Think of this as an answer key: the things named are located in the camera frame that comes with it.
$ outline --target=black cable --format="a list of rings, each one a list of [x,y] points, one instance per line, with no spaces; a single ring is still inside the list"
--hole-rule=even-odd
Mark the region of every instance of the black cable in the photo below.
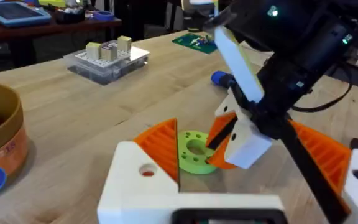
[[[321,106],[317,106],[314,108],[300,108],[297,106],[292,106],[292,109],[297,112],[314,113],[314,112],[319,112],[319,111],[325,110],[327,108],[330,108],[330,107],[334,106],[336,103],[338,103],[339,101],[341,101],[352,89],[353,81],[352,81],[352,72],[350,71],[350,69],[347,67],[347,65],[345,63],[339,64],[338,68],[342,69],[342,71],[344,72],[344,74],[346,75],[346,77],[349,80],[349,87],[347,88],[346,92],[342,96],[340,96],[340,97],[336,98],[335,100],[332,100],[326,104],[323,104]]]

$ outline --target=tablet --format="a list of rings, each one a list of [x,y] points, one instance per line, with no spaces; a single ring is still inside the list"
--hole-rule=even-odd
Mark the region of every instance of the tablet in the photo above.
[[[51,18],[43,9],[32,9],[22,2],[0,2],[0,24],[6,27],[45,24]]]

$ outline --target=table surface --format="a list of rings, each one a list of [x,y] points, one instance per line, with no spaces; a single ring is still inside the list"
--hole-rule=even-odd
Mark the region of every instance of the table surface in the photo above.
[[[57,24],[54,16],[52,15],[52,20],[49,24],[39,26],[7,28],[0,24],[0,41],[21,37],[56,34],[60,32],[95,30],[105,27],[116,27],[120,25],[120,19],[115,19],[114,21],[108,22],[85,19],[85,21],[75,24]]]
[[[209,78],[216,70],[229,70],[217,51],[207,55],[171,43],[182,34],[134,43],[150,51],[149,64],[107,86],[69,72],[63,60],[0,73],[0,83],[21,95],[30,149],[25,170],[0,194],[0,224],[96,224],[96,207],[118,142],[174,117],[179,131],[208,132],[226,96]],[[320,105],[346,88],[347,83],[323,77],[297,105]],[[349,144],[358,138],[358,87],[328,110],[291,115]],[[325,222],[280,142],[249,170],[210,175],[181,171],[180,177],[183,192],[278,194],[290,223]]]

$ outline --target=green gear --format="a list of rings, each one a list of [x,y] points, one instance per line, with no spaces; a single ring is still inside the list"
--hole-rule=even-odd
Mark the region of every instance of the green gear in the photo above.
[[[183,131],[178,134],[179,167],[191,174],[210,174],[216,166],[206,163],[214,154],[214,150],[205,146],[208,135],[199,131]],[[189,148],[196,148],[200,154],[195,154]]]

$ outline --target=small block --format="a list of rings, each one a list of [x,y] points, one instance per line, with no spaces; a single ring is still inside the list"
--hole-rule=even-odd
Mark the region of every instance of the small block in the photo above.
[[[99,43],[90,42],[86,45],[86,56],[92,60],[100,59],[100,46]]]
[[[117,39],[118,42],[118,50],[130,51],[132,38],[126,36],[120,36]]]
[[[116,46],[105,46],[101,49],[101,59],[114,61],[117,59],[117,47]]]

